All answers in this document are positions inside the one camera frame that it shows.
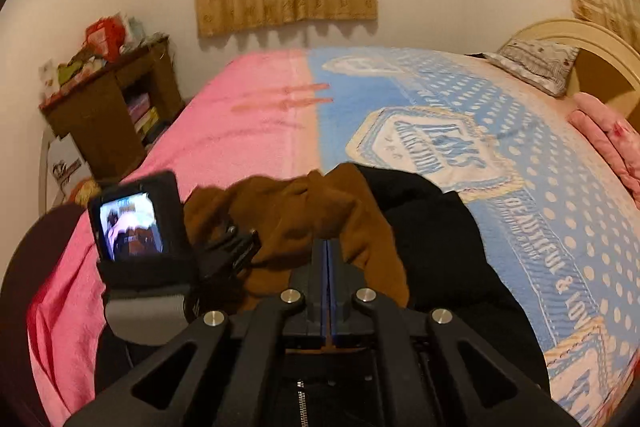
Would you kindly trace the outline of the folded pink blanket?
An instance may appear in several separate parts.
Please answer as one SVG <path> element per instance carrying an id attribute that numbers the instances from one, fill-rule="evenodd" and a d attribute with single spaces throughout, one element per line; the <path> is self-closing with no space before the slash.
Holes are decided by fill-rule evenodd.
<path id="1" fill-rule="evenodd" d="M 567 121 L 602 156 L 639 207 L 639 133 L 620 113 L 591 94 L 576 93 L 573 101 L 576 108 Z"/>

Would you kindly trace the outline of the red gift bag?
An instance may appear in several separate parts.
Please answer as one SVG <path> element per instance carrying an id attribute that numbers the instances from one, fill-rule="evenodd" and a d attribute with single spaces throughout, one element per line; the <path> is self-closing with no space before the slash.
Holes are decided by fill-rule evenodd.
<path id="1" fill-rule="evenodd" d="M 100 18 L 85 30 L 85 43 L 109 63 L 118 60 L 125 39 L 126 30 L 119 15 Z"/>

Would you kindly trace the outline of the stacked boxes under desk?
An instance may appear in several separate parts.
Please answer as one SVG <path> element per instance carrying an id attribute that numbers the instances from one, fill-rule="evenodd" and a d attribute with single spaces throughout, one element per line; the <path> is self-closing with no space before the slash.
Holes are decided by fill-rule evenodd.
<path id="1" fill-rule="evenodd" d="M 150 148 L 166 129 L 157 108 L 151 104 L 149 95 L 143 93 L 132 98 L 127 103 L 127 109 L 142 145 Z"/>

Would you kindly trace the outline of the pink and blue bedspread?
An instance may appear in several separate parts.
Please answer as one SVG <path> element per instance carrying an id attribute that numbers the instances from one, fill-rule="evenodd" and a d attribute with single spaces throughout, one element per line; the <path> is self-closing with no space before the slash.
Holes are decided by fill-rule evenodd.
<path id="1" fill-rule="evenodd" d="M 342 162 L 456 192 L 544 351 L 552 398 L 602 426 L 638 381 L 639 211 L 570 101 L 466 55 L 324 48 L 248 54 L 186 106 L 138 168 L 182 195 Z"/>

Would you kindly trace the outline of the patterned pillow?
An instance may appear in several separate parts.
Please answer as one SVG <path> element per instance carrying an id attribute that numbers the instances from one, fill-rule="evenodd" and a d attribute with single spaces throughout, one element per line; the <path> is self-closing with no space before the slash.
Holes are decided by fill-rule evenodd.
<path id="1" fill-rule="evenodd" d="M 561 98 L 579 54 L 576 46 L 547 40 L 512 38 L 484 59 L 538 90 Z"/>

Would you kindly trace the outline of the brown wooden desk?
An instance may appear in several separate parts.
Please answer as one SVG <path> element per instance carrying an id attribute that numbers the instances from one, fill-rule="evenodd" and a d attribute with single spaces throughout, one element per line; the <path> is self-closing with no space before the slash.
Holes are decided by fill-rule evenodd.
<path id="1" fill-rule="evenodd" d="M 149 97 L 158 122 L 165 126 L 184 109 L 167 36 L 122 54 L 41 103 L 40 112 L 56 136 L 69 134 L 74 139 L 96 181 L 113 184 L 136 170 L 146 156 L 128 107 L 142 94 Z"/>

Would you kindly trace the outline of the cream bed headboard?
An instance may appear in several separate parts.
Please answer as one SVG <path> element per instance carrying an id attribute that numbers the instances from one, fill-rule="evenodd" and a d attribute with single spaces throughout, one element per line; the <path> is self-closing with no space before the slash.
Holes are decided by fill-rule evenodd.
<path id="1" fill-rule="evenodd" d="M 592 94 L 639 130 L 639 53 L 613 31 L 574 18 L 552 18 L 517 31 L 513 38 L 578 48 L 566 95 Z"/>

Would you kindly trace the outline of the white card with picture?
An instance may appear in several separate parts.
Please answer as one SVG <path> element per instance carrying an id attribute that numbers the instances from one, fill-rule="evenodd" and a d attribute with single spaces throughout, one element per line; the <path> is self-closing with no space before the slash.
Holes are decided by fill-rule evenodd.
<path id="1" fill-rule="evenodd" d="M 58 69 L 53 64 L 53 61 L 49 60 L 38 68 L 38 72 L 41 83 L 40 98 L 41 101 L 45 102 L 60 90 L 60 84 L 58 83 Z"/>

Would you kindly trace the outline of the green cloth on desk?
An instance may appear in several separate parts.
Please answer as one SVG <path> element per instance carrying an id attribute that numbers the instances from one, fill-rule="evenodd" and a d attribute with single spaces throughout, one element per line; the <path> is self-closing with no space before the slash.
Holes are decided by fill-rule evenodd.
<path id="1" fill-rule="evenodd" d="M 68 63 L 58 64 L 56 75 L 58 84 L 64 86 L 77 76 L 85 78 L 101 69 L 106 64 L 104 58 L 94 54 L 75 55 Z"/>

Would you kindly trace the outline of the black hoodie with brown hood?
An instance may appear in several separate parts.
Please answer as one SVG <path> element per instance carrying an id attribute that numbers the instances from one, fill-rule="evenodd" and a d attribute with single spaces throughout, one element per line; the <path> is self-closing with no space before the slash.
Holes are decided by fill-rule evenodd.
<path id="1" fill-rule="evenodd" d="M 336 239 L 344 261 L 369 287 L 401 309 L 450 310 L 551 398 L 533 327 L 489 265 L 480 230 L 458 194 L 415 174 L 343 164 L 292 180 L 252 176 L 227 188 L 198 187 L 181 200 L 195 248 L 226 225 L 255 230 L 260 239 L 240 274 L 240 305 L 210 311 L 233 317 L 255 310 L 288 289 L 293 272 L 308 265 L 314 241 Z M 170 341 L 142 346 L 117 339 L 129 365 L 99 394 Z M 370 349 L 336 347 L 327 333 L 324 346 L 305 360 L 307 426 L 386 426 Z"/>

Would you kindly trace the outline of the white paper bag with crown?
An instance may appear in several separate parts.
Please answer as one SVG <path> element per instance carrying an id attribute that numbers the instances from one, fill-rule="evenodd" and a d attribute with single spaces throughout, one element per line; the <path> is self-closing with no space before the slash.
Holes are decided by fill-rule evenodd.
<path id="1" fill-rule="evenodd" d="M 52 129 L 43 131 L 38 178 L 40 216 L 70 199 L 81 182 L 92 178 L 89 164 L 82 157 L 73 137 L 55 136 Z"/>

